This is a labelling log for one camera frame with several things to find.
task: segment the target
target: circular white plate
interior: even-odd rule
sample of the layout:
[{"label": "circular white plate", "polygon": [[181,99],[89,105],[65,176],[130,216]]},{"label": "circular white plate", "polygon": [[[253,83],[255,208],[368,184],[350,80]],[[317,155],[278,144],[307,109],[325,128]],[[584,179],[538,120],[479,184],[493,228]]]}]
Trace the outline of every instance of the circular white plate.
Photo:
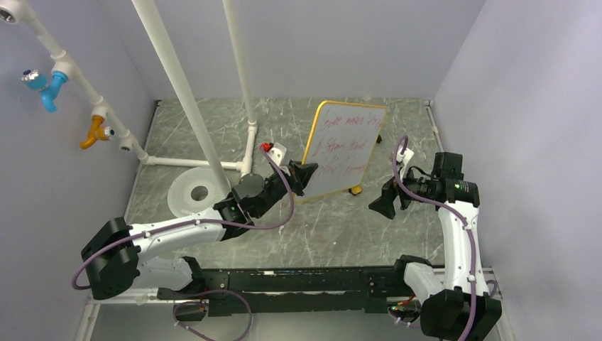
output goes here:
[{"label": "circular white plate", "polygon": [[168,205],[176,217],[201,212],[223,200],[227,193],[219,190],[210,168],[193,168],[180,174],[168,191]]}]

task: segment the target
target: yellow frame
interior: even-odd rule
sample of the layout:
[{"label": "yellow frame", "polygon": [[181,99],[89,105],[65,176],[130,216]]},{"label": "yellow frame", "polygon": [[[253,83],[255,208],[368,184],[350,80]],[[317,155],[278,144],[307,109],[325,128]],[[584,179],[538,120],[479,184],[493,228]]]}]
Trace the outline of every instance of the yellow frame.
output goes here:
[{"label": "yellow frame", "polygon": [[[325,104],[342,104],[342,105],[349,105],[350,107],[367,107],[367,108],[376,108],[376,109],[384,109],[385,110],[385,116],[383,117],[383,121],[381,122],[381,126],[378,127],[378,134],[376,135],[377,139],[378,139],[378,135],[381,134],[381,130],[383,129],[383,125],[385,124],[385,120],[387,119],[387,107],[385,105],[374,105],[374,104],[361,104],[361,103],[348,103],[348,102],[337,102],[337,101],[323,101],[322,103],[320,103],[320,105],[318,106],[318,108],[316,109],[316,116],[314,116],[314,123],[312,124],[312,130],[310,132],[310,137],[307,139],[307,146],[305,147],[305,152],[303,153],[303,160],[301,160],[301,164],[305,164],[305,161],[307,160],[307,155],[310,153],[310,147],[312,145],[312,139],[314,137],[314,131],[316,129],[316,125],[318,124],[318,118],[319,118],[319,114],[322,110],[322,107]],[[372,145],[372,151],[370,151],[370,157],[372,157],[372,152],[374,151],[374,147],[376,146],[376,140],[374,141],[374,145]],[[306,200],[295,200],[295,202],[307,202],[319,197],[323,197],[325,195],[328,194],[332,194],[332,193],[336,193],[339,192],[341,190],[348,190],[349,188],[354,188],[357,186],[360,186],[361,182],[363,181],[363,177],[366,175],[366,170],[368,168],[366,167],[366,169],[363,171],[363,174],[361,175],[361,179],[359,181],[359,183],[355,186],[351,186],[351,187],[347,187],[347,188],[341,188],[340,190],[333,190],[331,192],[325,193],[323,195],[320,195],[318,197],[312,197],[310,199],[306,199]]]}]

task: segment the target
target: white pipe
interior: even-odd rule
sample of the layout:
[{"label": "white pipe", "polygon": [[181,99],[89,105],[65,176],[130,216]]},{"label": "white pipe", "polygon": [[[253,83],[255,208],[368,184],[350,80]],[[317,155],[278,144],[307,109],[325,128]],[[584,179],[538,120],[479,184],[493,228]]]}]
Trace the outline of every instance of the white pipe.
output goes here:
[{"label": "white pipe", "polygon": [[236,61],[236,69],[239,71],[239,80],[241,81],[241,88],[243,90],[243,98],[246,107],[246,113],[248,116],[249,124],[256,124],[257,118],[253,111],[253,105],[251,100],[251,93],[248,90],[248,84],[246,81],[246,68],[244,67],[243,52],[240,40],[239,21],[236,19],[234,13],[234,7],[232,0],[223,0],[224,12],[226,12],[226,21],[228,21],[228,32],[230,32],[230,41],[232,42],[232,50],[234,50],[234,60]]},{"label": "white pipe", "polygon": [[255,147],[255,136],[257,136],[257,124],[249,124],[245,155],[243,157],[241,168],[241,176],[245,176],[251,172],[251,166],[253,163],[253,148]]},{"label": "white pipe", "polygon": [[[180,167],[208,167],[209,162],[201,160],[187,160],[182,158],[158,158],[149,156],[146,159],[145,165],[162,165],[162,166],[180,166]],[[223,169],[232,169],[239,171],[242,167],[242,162],[221,162]]]},{"label": "white pipe", "polygon": [[56,40],[50,35],[46,27],[38,20],[37,14],[26,0],[1,0],[0,9],[4,13],[9,13],[14,19],[11,23],[22,21],[29,26],[35,33],[38,40],[44,45],[50,53],[51,58],[55,61],[53,71],[60,71],[66,74],[70,80],[73,80],[79,85],[86,95],[90,103],[94,105],[92,113],[101,113],[101,116],[107,118],[111,122],[111,127],[121,137],[120,147],[123,150],[134,151],[136,156],[144,161],[148,154],[142,149],[138,140],[119,120],[111,105],[94,89],[92,84],[84,76],[82,69],[71,58],[67,51],[58,45]]},{"label": "white pipe", "polygon": [[161,64],[163,64],[165,73],[167,73],[175,94],[180,100],[184,113],[186,113],[192,130],[201,145],[201,149],[209,161],[209,166],[213,170],[219,189],[223,193],[229,193],[230,185],[228,178],[226,178],[226,173],[221,167],[215,146],[209,136],[209,131],[207,131],[192,89],[190,89],[190,85],[186,80],[186,74],[182,69],[180,61],[177,59],[175,49],[163,24],[157,5],[154,0],[132,0],[132,4],[138,12],[138,16],[146,29],[146,33],[157,52]]}]

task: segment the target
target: black and white robotic arm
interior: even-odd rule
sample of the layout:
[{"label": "black and white robotic arm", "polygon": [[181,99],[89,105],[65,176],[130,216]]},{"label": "black and white robotic arm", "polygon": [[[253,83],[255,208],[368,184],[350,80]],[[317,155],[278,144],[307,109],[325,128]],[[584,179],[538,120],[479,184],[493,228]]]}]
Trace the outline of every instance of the black and white robotic arm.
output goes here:
[{"label": "black and white robotic arm", "polygon": [[[211,208],[152,224],[126,224],[122,217],[109,220],[82,250],[94,298],[112,298],[130,288],[161,287],[178,293],[203,292],[204,281],[196,259],[167,260],[158,256],[192,245],[222,242],[253,228],[267,229],[254,227],[251,218],[264,215],[289,189],[302,195],[317,169],[315,163],[302,165],[290,161],[281,165],[286,149],[280,144],[264,148],[269,149],[267,156],[274,174],[265,179],[257,174],[245,175],[225,199]],[[110,247],[116,241],[125,242]],[[78,286],[76,280],[77,275],[72,281],[75,288],[87,288]]]},{"label": "black and white robotic arm", "polygon": [[[445,255],[443,283],[436,278],[426,259],[402,256],[395,268],[403,275],[400,280],[412,289],[422,306],[420,327],[425,335],[458,340],[473,314],[470,333],[464,337],[469,335],[470,340],[482,340],[501,316],[502,308],[500,301],[489,297],[481,268],[477,234],[478,188],[475,183],[464,181],[462,155],[436,153],[430,174],[409,166],[413,155],[405,147],[398,149],[395,171],[399,176],[387,181],[381,196],[368,207],[393,219],[393,202],[397,197],[402,210],[409,208],[412,201],[439,203],[437,214],[443,228]],[[415,171],[420,173],[419,178],[414,176]],[[398,185],[399,180],[405,188]],[[475,296],[476,304],[471,301],[471,296]]]}]

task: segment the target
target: marble surface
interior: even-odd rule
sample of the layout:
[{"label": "marble surface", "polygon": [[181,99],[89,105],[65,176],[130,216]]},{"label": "marble surface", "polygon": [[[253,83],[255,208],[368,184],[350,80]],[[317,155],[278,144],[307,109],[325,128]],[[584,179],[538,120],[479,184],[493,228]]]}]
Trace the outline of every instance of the marble surface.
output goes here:
[{"label": "marble surface", "polygon": [[[277,141],[301,160],[317,106],[326,98],[256,99],[258,115],[256,146]],[[195,256],[205,268],[258,268],[288,266],[361,266],[393,264],[401,254],[412,254],[443,264],[443,234],[434,208],[412,204],[388,220],[368,209],[391,177],[390,153],[402,135],[415,152],[416,166],[430,171],[438,151],[431,124],[421,99],[334,98],[341,102],[384,104],[387,121],[361,184],[363,192],[352,196],[340,192],[295,206],[284,229],[250,231],[239,238],[165,254],[165,258]],[[239,161],[246,143],[246,110],[242,99],[201,99],[197,102],[222,161]],[[160,103],[155,113],[147,151],[169,158],[196,158],[203,153],[177,100]],[[253,154],[253,172],[267,176],[271,169],[258,149]],[[173,218],[167,203],[168,188],[188,168],[144,166],[133,193],[128,223],[158,222]],[[239,173],[227,171],[231,183]],[[284,198],[256,224],[273,224],[286,216],[290,203]]]}]

